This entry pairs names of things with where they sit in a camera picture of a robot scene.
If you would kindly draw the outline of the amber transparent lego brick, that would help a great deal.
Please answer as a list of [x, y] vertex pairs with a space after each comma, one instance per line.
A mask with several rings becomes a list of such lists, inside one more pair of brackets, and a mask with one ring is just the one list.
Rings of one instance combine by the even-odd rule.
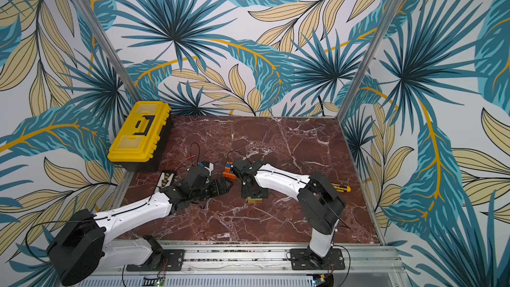
[[248, 197], [247, 198], [247, 202], [249, 203], [262, 203], [264, 199], [262, 198], [251, 198], [251, 197]]

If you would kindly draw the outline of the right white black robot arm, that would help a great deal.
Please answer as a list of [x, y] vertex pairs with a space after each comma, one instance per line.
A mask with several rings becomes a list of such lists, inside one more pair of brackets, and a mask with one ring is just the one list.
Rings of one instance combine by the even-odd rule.
[[299, 175], [269, 163], [243, 159], [234, 161], [231, 171], [249, 189], [269, 189], [295, 199], [312, 226], [308, 245], [311, 254], [320, 259], [329, 255], [346, 204], [325, 174]]

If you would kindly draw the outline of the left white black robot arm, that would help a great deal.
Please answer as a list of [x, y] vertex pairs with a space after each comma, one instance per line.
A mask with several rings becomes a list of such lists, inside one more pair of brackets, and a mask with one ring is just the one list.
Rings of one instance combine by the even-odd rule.
[[76, 212], [46, 250], [60, 283], [78, 284], [98, 268], [160, 260], [162, 248], [155, 239], [142, 238], [126, 244], [115, 243], [114, 239], [184, 210], [191, 203], [227, 194], [232, 182], [224, 177], [213, 178], [211, 172], [211, 166], [195, 166], [184, 179], [168, 183], [148, 198], [97, 214], [87, 209]]

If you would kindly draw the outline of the yellow black toolbox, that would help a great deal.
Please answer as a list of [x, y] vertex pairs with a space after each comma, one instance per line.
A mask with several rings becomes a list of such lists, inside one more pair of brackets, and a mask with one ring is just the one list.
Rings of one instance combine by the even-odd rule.
[[128, 172], [157, 172], [172, 127], [168, 104], [136, 102], [109, 149], [108, 159]]

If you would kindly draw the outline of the yellow utility knife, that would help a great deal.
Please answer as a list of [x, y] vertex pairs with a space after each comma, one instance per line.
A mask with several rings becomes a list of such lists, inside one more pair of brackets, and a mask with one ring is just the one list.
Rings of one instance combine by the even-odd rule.
[[333, 183], [332, 186], [339, 193], [349, 193], [349, 192], [351, 192], [351, 188], [349, 186], [347, 186], [347, 185], [340, 185], [340, 184]]

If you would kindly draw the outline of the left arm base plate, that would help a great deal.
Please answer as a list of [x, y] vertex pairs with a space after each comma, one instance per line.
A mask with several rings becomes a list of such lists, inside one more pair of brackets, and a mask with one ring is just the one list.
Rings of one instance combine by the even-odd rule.
[[185, 251], [183, 249], [163, 249], [153, 252], [142, 264], [127, 265], [128, 272], [179, 272], [183, 266]]

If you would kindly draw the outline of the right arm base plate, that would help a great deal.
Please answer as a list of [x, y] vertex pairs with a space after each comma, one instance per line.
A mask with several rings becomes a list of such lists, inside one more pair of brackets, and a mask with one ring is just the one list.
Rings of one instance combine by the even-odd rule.
[[332, 249], [325, 257], [319, 257], [309, 248], [293, 248], [288, 252], [293, 271], [344, 270], [345, 261], [340, 249]]

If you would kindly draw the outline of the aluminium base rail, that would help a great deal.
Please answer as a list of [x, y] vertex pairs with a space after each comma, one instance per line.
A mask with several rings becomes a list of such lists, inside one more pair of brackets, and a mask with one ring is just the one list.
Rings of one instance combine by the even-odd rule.
[[127, 265], [96, 269], [79, 286], [410, 286], [396, 248], [334, 244], [344, 270], [293, 271], [288, 252], [304, 243], [229, 243], [162, 240], [183, 249], [179, 272], [128, 272]]

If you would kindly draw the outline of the left aluminium corner post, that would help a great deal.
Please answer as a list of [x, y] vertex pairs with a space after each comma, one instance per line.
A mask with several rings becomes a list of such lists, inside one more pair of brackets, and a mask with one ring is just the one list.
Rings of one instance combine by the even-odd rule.
[[134, 99], [134, 102], [141, 100], [141, 96], [135, 87], [134, 82], [131, 80], [122, 60], [119, 58], [118, 53], [114, 49], [114, 45], [109, 40], [105, 30], [99, 22], [98, 17], [92, 10], [86, 0], [72, 0], [76, 9], [81, 14], [86, 24], [89, 26], [92, 35], [95, 36], [98, 44], [101, 46], [104, 54], [108, 57], [114, 70], [117, 72], [119, 78], [123, 82], [126, 91]]

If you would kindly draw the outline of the aluminium corner post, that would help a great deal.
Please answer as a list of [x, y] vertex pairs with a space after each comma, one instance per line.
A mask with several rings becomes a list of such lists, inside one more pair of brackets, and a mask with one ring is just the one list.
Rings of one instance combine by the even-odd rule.
[[363, 81], [363, 77], [369, 68], [369, 64], [372, 61], [378, 46], [383, 41], [384, 36], [386, 35], [386, 32], [388, 31], [390, 24], [393, 21], [393, 18], [397, 14], [402, 1], [403, 0], [389, 0], [388, 8], [381, 16], [378, 27], [375, 29], [373, 38], [370, 41], [370, 44], [363, 56], [362, 61], [360, 62], [357, 72], [351, 81], [351, 85], [347, 94], [345, 95], [342, 106], [339, 109], [337, 120], [340, 124], [342, 124], [343, 120], [346, 118], [347, 111], [349, 110], [351, 103], [356, 97], [357, 91]]
[[134, 82], [131, 80], [122, 60], [119, 58], [118, 53], [114, 49], [114, 45], [109, 40], [105, 30], [99, 22], [98, 17], [92, 10], [86, 0], [72, 0], [76, 9], [81, 14], [86, 24], [89, 26], [92, 35], [95, 36], [98, 44], [101, 46], [104, 54], [108, 57], [114, 70], [117, 72], [119, 78], [123, 82], [126, 91], [134, 99], [134, 102], [141, 100], [141, 96], [135, 87]]

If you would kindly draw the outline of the right aluminium corner post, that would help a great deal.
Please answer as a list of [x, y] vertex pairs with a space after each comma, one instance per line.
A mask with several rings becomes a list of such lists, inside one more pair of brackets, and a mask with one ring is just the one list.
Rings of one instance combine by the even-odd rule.
[[346, 118], [347, 111], [349, 110], [351, 103], [356, 97], [357, 91], [363, 81], [363, 77], [369, 68], [369, 64], [372, 61], [378, 46], [383, 41], [384, 36], [386, 35], [386, 32], [388, 31], [390, 24], [393, 21], [393, 18], [397, 14], [402, 1], [403, 0], [389, 0], [388, 8], [381, 16], [378, 27], [375, 29], [373, 38], [370, 41], [370, 44], [363, 56], [362, 61], [360, 62], [357, 72], [351, 81], [351, 85], [347, 94], [345, 95], [342, 106], [339, 109], [337, 120], [340, 124], [342, 124], [343, 120]]

